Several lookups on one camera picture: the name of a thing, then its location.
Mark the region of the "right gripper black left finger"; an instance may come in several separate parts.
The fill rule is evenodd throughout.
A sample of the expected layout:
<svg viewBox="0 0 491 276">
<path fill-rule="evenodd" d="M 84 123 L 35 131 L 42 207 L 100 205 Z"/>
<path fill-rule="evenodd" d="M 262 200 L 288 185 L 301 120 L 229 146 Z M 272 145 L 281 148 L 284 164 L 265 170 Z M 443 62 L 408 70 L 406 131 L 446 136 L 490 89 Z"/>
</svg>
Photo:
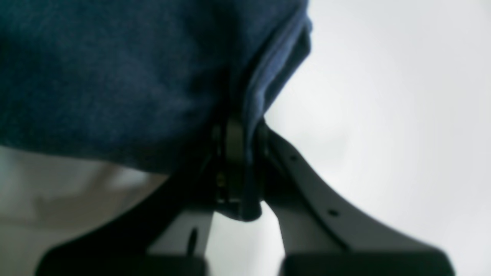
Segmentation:
<svg viewBox="0 0 491 276">
<path fill-rule="evenodd" d="M 109 223 L 49 250 L 37 276 L 205 276 L 214 212 L 242 218 L 244 126 L 214 127 L 211 148 Z"/>
</svg>

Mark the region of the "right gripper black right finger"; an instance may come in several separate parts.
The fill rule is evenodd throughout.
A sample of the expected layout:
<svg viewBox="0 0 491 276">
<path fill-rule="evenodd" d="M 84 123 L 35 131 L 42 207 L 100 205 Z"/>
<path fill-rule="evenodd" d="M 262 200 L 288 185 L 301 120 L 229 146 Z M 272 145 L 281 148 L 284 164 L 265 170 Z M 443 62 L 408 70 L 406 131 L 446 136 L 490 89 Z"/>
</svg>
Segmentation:
<svg viewBox="0 0 491 276">
<path fill-rule="evenodd" d="M 359 210 L 334 191 L 300 152 L 257 127 L 263 199 L 285 250 L 280 276 L 453 276 L 447 255 Z"/>
</svg>

